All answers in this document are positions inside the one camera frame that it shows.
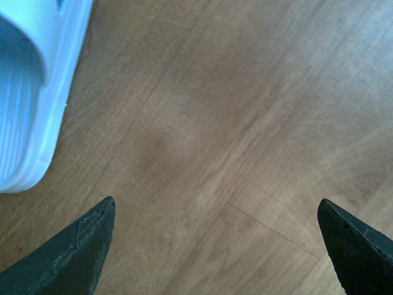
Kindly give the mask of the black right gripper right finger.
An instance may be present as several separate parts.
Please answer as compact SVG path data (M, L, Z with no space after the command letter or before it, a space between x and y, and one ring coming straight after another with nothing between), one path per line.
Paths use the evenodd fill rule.
M346 294L392 294L392 240L328 199L317 220Z

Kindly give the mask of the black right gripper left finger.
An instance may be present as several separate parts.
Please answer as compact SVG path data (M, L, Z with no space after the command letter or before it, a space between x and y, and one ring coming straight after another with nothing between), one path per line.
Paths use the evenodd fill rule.
M115 201L106 197L1 272L1 294L93 294L112 241Z

